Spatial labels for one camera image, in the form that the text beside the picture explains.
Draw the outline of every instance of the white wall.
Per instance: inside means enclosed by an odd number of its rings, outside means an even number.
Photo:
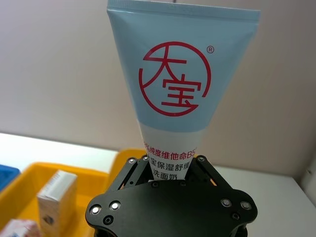
[[[299,175],[316,143],[316,1],[182,2],[262,10],[199,151],[215,164]],[[106,5],[0,1],[1,132],[142,146]]]

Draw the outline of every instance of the table surface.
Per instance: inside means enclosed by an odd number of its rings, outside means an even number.
[[[37,161],[109,172],[116,151],[0,133],[0,164],[23,171]],[[316,236],[316,208],[293,178],[216,166],[234,188],[248,193],[258,207],[249,237]]]

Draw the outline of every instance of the blue container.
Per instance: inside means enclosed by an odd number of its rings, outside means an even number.
[[[19,174],[17,168],[0,165],[0,192]]]

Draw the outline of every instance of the small box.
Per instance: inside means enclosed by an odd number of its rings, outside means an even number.
[[[0,232],[0,237],[41,237],[41,234],[35,221],[13,219]]]
[[[75,213],[77,176],[58,170],[38,193],[41,230],[60,237]]]

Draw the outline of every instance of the yellow tray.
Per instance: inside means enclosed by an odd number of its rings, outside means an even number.
[[[106,190],[109,175],[95,170],[50,163],[32,164],[0,193],[0,230],[13,218],[31,219],[39,223],[36,194],[58,169],[78,176],[76,215],[62,236],[93,237],[94,230],[87,225],[84,218],[85,210],[96,195]]]

